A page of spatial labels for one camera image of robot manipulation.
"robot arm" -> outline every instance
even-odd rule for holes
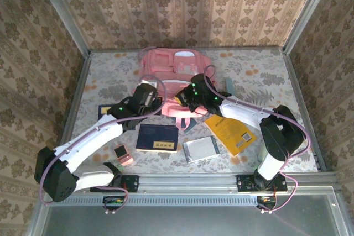
[[[47,166],[56,159],[43,184],[43,189],[54,202],[60,202],[80,189],[111,185],[120,177],[120,172],[112,164],[104,163],[99,167],[79,166],[101,146],[126,130],[135,128],[144,120],[125,118],[140,117],[157,110],[161,105],[157,94],[156,88],[143,83],[137,87],[132,97],[112,106],[96,124],[75,139],[54,150],[48,147],[41,149],[34,174],[36,182],[40,183]]]
[[[215,90],[208,77],[206,80]],[[290,109],[282,105],[275,109],[262,109],[272,111],[269,114],[269,112],[260,112],[248,107],[249,103],[242,102],[226,92],[219,92],[226,99],[219,98],[207,87],[204,74],[194,76],[191,83],[176,95],[176,100],[180,105],[189,107],[192,112],[198,106],[203,106],[211,114],[239,120],[262,132],[264,145],[258,155],[261,164],[254,171],[253,176],[257,187],[260,190],[266,190],[272,185],[273,179],[290,155],[304,141],[303,132],[298,127],[272,114],[276,112],[296,121]]]

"aluminum frame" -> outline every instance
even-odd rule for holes
[[[317,142],[315,131],[312,126],[310,116],[309,116],[309,113],[308,113],[308,110],[306,108],[306,104],[304,101],[304,97],[303,97],[303,94],[301,93],[300,85],[298,83],[298,79],[296,77],[293,64],[291,63],[290,56],[289,56],[289,54],[286,54],[285,52],[283,52],[283,58],[285,61],[285,66],[287,67],[287,70],[288,70],[289,78],[291,81],[291,86],[293,87],[293,90],[294,90],[295,99],[298,103],[299,111],[300,111],[301,117],[303,119],[305,129],[309,132],[310,137],[311,137],[312,149],[316,153],[320,169],[322,171],[326,171],[327,168],[325,165],[325,161],[323,160],[322,152],[320,150],[319,143]]]
[[[72,130],[75,124],[77,111],[79,109],[80,100],[82,97],[83,89],[85,87],[86,79],[90,70],[91,58],[85,60],[78,87],[73,99],[73,103],[70,109],[69,117],[65,125],[62,143],[69,141]],[[238,193],[236,185],[237,173],[231,174],[139,174],[140,187],[136,196],[143,198],[146,195],[149,196],[179,196],[190,195],[194,196],[202,195],[214,195],[214,196],[244,196],[244,195],[270,195],[267,192],[254,192],[254,193]],[[348,216],[348,212],[342,201],[337,199],[335,192],[339,191],[339,186],[336,181],[335,173],[333,172],[317,172],[317,173],[292,173],[290,176],[296,178],[299,182],[299,188],[296,192],[297,195],[323,195],[327,194],[330,202],[333,205],[332,214],[335,216],[337,226],[343,227],[340,235],[349,235],[346,232],[353,231],[352,223]],[[291,193],[294,183],[288,181],[288,192],[282,192],[280,195],[288,195]],[[74,196],[87,195],[86,191],[77,192]],[[49,196],[45,195],[46,200],[50,200]],[[42,235],[44,230],[46,218],[48,216],[49,209],[37,203],[35,210],[33,211],[32,220],[29,225],[26,235]]]
[[[76,22],[72,19],[70,9],[68,9],[65,0],[50,0],[56,9],[61,21],[64,23],[65,28],[69,31],[72,39],[76,43],[78,49],[82,53],[83,57],[87,59],[90,55],[89,47],[87,46],[84,37],[76,25]]]
[[[281,46],[242,46],[242,47],[180,47],[181,49],[193,49],[196,51],[207,50],[207,51],[221,51],[221,50],[279,50],[281,51],[283,47]],[[141,49],[113,49],[113,50],[91,50],[91,53],[128,53],[128,52],[139,52]]]
[[[312,14],[314,13],[317,5],[319,4],[320,0],[307,0],[303,10],[301,11],[299,17],[297,18],[293,29],[291,30],[287,40],[284,43],[284,51],[286,54],[290,54],[291,50],[293,49],[295,43],[299,39],[302,31],[306,27],[309,19],[311,18]]]

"blue book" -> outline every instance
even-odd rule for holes
[[[174,125],[141,124],[137,150],[176,152],[178,128]]]

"pink bag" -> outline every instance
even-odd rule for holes
[[[210,64],[211,61],[208,57],[190,49],[152,48],[141,59],[140,76],[150,74],[164,82],[168,99],[162,108],[162,114],[176,117],[176,127],[180,130],[185,130],[189,126],[189,118],[206,115],[207,110],[199,107],[192,113],[188,107],[180,106],[174,97],[179,91],[190,84],[193,76],[203,73],[205,67]],[[208,70],[206,74],[211,77],[211,82],[215,84],[213,70]],[[157,86],[157,89],[159,96],[164,96],[163,88]],[[183,118],[185,119],[185,128],[181,127],[181,120]]]

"damask wallpaper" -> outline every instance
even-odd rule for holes
[[[61,135],[82,56],[49,0],[0,0],[0,235],[24,235],[39,149]]]
[[[306,0],[64,0],[89,49],[282,46]]]
[[[329,170],[354,218],[354,0],[321,0],[290,53]]]

